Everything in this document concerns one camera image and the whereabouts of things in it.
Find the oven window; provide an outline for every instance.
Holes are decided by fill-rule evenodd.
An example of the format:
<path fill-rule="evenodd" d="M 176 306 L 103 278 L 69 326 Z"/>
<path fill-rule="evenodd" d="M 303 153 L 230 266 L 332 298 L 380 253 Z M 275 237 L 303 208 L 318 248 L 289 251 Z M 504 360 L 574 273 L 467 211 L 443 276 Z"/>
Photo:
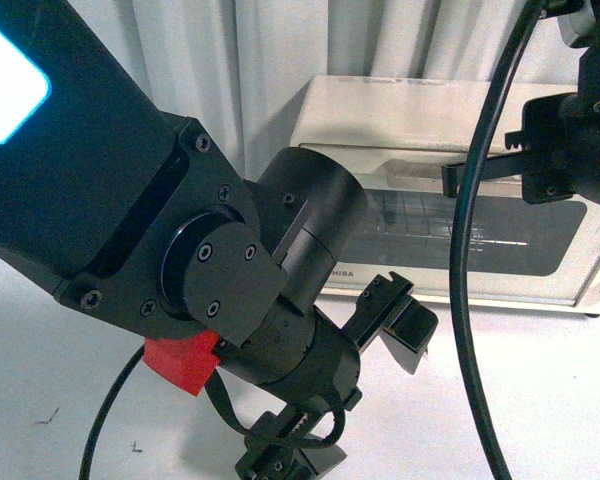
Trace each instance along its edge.
<path fill-rule="evenodd" d="M 341 262 L 449 268 L 454 199 L 436 193 L 366 192 L 366 216 Z M 586 212 L 581 202 L 528 205 L 519 198 L 478 197 L 469 270 L 551 275 L 560 266 Z"/>

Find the oven glass door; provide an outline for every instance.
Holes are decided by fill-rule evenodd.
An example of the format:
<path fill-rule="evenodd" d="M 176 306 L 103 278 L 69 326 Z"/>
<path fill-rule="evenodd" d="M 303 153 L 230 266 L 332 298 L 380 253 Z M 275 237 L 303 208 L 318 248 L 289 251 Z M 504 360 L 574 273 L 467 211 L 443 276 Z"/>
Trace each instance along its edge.
<path fill-rule="evenodd" d="M 364 287 L 395 271 L 421 295 L 448 296 L 455 200 L 367 189 L 364 221 L 328 286 Z M 581 197 L 543 205 L 478 197 L 469 256 L 472 298 L 573 305 L 600 258 L 600 206 Z"/>

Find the toshiba logo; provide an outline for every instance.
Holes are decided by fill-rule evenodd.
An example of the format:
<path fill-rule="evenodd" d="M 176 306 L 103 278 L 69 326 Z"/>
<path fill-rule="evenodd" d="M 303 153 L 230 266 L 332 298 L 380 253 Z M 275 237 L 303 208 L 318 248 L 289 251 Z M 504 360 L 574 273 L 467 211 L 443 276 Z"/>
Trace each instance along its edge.
<path fill-rule="evenodd" d="M 346 270 L 334 270 L 331 272 L 331 275 L 336 277 L 353 277 L 353 272 L 347 272 Z"/>

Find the white table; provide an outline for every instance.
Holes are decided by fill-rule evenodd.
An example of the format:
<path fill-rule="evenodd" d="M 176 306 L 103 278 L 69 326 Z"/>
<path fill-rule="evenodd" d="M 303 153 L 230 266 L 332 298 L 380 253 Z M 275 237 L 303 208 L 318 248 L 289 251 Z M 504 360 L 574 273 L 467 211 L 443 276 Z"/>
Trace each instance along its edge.
<path fill-rule="evenodd" d="M 346 300 L 319 305 L 339 324 L 354 309 Z M 435 311 L 440 326 L 415 376 L 380 341 L 364 354 L 364 397 L 339 442 L 349 458 L 329 480 L 491 478 L 462 387 L 449 310 Z M 473 326 L 514 477 L 600 480 L 600 318 L 481 309 Z M 0 480 L 76 478 L 102 399 L 141 343 L 60 307 L 0 261 Z M 281 407 L 224 377 L 244 423 Z M 330 427 L 327 419 L 319 433 Z M 234 480 L 243 453 L 242 438 L 205 394 L 179 391 L 141 363 L 105 424 L 92 479 Z"/>

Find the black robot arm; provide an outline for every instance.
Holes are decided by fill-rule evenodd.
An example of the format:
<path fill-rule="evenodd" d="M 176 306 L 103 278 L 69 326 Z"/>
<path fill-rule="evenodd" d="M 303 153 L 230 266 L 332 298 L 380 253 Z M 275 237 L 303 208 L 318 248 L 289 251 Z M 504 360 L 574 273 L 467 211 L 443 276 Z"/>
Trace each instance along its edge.
<path fill-rule="evenodd" d="M 0 48 L 0 121 L 37 86 L 0 127 L 0 257 L 62 305 L 146 337 L 145 362 L 180 388 L 209 382 L 246 435 L 241 478 L 308 479 L 340 462 L 361 352 L 381 334 L 413 373 L 437 325 L 397 275 L 377 277 L 343 329 L 314 306 L 365 211 L 358 182 L 299 148 L 244 181 L 200 122 L 156 109 L 65 1 L 0 0 Z M 218 364 L 288 407 L 240 426 Z M 312 437 L 329 412 L 332 435 Z"/>
<path fill-rule="evenodd" d="M 522 175 L 522 197 L 530 204 L 571 198 L 600 204 L 600 1 L 560 17 L 563 39 L 588 47 L 580 59 L 578 92 L 527 102 L 522 130 L 506 135 L 521 151 L 487 160 L 483 180 Z M 464 164 L 442 168 L 444 193 L 455 197 Z"/>

